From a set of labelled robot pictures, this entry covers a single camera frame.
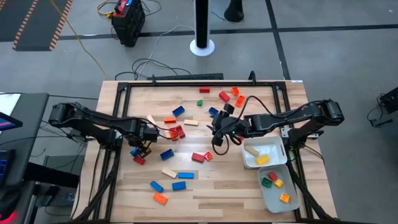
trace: pole base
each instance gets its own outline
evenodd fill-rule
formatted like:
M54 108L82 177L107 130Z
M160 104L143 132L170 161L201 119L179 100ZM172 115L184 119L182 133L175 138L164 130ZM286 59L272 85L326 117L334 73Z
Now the pole base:
M205 49L201 49L197 47L197 42L196 40L193 40L191 44L189 45L189 48L191 49L191 52L199 57L204 57L204 56L209 56L211 53L213 53L215 45L212 40L209 40L209 46Z

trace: black metal frame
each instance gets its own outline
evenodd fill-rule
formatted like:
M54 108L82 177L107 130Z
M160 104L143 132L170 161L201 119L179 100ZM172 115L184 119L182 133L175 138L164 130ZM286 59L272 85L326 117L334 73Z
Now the black metal frame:
M122 92L124 92L124 91L126 92L124 102L123 102L123 110L122 110L122 117L125 117L125 116L127 116L127 111L128 111L128 107L129 107L129 100L130 100L132 88L133 87L145 87L145 86L159 86L159 87L160 86L269 86L272 88L272 92L274 95L276 112L277 113L282 112L281 107L280 107L280 102L279 102L279 91L282 92L285 110L286 111L290 110L289 97L287 94L285 82L257 81L256 75L254 74L254 72L251 72L251 74L249 76L249 80L251 80L251 82L249 82L249 81L218 82L218 81L214 81L214 80L212 80L211 82L206 82L206 81L190 82L189 80L187 80L186 82L185 81L182 81L182 82L171 81L170 82L170 81L156 81L156 79L153 79L152 82L118 83L115 103L114 103L114 107L113 107L113 116L118 115L119 106L121 103ZM106 178L106 174L108 173L108 165L109 165L109 160L111 157L110 155L111 155L111 151L106 151L104 160L103 160L101 176L100 176L100 180L99 180L100 185L104 182L104 180ZM120 151L116 151L115 158L117 158L119 156L120 156ZM298 169L298 175L299 175L300 179L303 181L304 185L307 186L306 181L305 181L303 164L302 164L302 160L301 160L299 151L297 151L296 156L297 156L296 165L297 165L297 169ZM110 218L111 218L111 210L113 207L113 198L114 198L115 187L116 187L116 178L111 182L111 185L109 188L108 201L106 204L106 212L105 212L105 218L104 218L105 220L110 220ZM304 204L305 204L307 218L313 218L312 209L306 199L304 199ZM99 218L98 216L100 214L100 206L101 206L101 201L99 202L99 204L97 204L97 206L94 210L94 216L93 216L94 220ZM294 211L294 214L295 214L296 220L299 220L302 218L300 208L296 209Z

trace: wooden table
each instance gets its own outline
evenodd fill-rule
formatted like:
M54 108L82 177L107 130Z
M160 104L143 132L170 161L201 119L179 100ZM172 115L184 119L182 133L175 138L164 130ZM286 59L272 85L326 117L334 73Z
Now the wooden table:
M117 82L103 83L97 111L112 114L117 85ZM286 82L286 85L292 109L307 102L303 83ZM218 156L213 152L210 143L211 131L206 125L212 120L209 117L209 108L212 106L222 109L224 105L218 97L221 90L231 96L231 102L234 104L236 97L232 96L230 87L211 87L210 93L199 93L198 87L132 89L128 116L146 118L151 114L159 126L169 128L181 124L186 137L178 141L159 138L157 143L151 145L152 154L146 157L144 166L132 161L132 156L129 154L131 147L126 141L124 142L111 222L291 222L295 220L293 212L271 213L265 209L259 190L257 170L244 168L241 146L232 144L229 153L224 156ZM244 96L258 96L275 113L271 88L239 87L239 90ZM200 99L203 99L202 107L196 106L197 100ZM185 108L185 112L177 118L177 124L165 125L163 117L171 116L172 110L180 105ZM241 108L235 108L235 116L240 111ZM244 114L253 113L265 113L264 108L256 100L250 100ZM197 120L199 126L184 126L184 119ZM276 129L267 136L273 135L279 135L279 130ZM317 141L307 141L307 145L320 152ZM75 217L88 204L98 148L97 142L88 145L81 172L81 197ZM170 148L174 151L174 157L162 161L159 154ZM199 164L191 160L193 152L207 151L212 152L214 156L210 162ZM335 217L335 207L322 160L306 149L301 149L301 154L309 191L325 211ZM103 155L104 153L101 154L96 169L94 192L98 186ZM162 174L163 167L175 172L194 172L195 178L185 179L186 190L173 192L172 182L181 180L171 179ZM152 180L156 180L164 187L164 194L169 197L166 205L161 205L152 199L154 190L149 185ZM100 217L104 216L107 198L105 193ZM304 217L304 206L300 208Z

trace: yellow cable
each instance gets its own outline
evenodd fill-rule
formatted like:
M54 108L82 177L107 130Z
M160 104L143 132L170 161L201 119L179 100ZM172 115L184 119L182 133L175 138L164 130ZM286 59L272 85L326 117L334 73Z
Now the yellow cable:
M113 15L113 12L112 12L112 11L111 11L111 12L101 12L101 11L99 10L99 8L100 8L103 4L107 3L108 1L109 1L109 0L105 0L105 1L101 2L99 5L97 5L96 10L97 10L97 12L98 12L99 14L105 15L105 16L109 19L109 18L112 17L112 15Z
M55 4L54 0L50 0L50 2L51 2L51 4L52 4L52 6L53 6L53 7L58 11L58 13L61 15L61 17L63 17L63 18L65 19L65 21L66 21L67 24L69 25L70 29L73 31L74 35L75 35L76 38L79 40L79 43L80 43L81 47L83 48L83 50L95 61L95 63L99 66L99 69L101 69L101 71L104 73L105 80L107 80L107 79L108 79L108 76L106 75L104 69L102 68L102 66L100 65L100 63L98 63L98 61L94 58L94 56L93 56L92 54L90 54L90 53L86 50L85 46L83 45L83 42L80 40L79 36L77 35L77 33L75 32L75 30L73 29L72 25L70 25L68 19L62 15L61 10L60 10L60 9L58 8L58 6Z

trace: gray container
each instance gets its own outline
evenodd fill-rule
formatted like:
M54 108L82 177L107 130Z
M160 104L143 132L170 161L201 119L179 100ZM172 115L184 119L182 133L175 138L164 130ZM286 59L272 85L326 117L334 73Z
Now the gray container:
M264 177L267 177L269 179L268 173L270 171L274 171L278 176L278 179L283 181L284 184L282 188L278 188L275 184L272 184L271 188L267 188L261 185L261 180ZM259 169L259 184L260 184L262 199L270 212L273 213L287 212L295 210L299 207L299 199L297 198L297 193L294 189L289 169L285 164L269 166L269 167L261 167ZM285 203L280 200L280 195L282 193L290 195L290 200L288 203Z

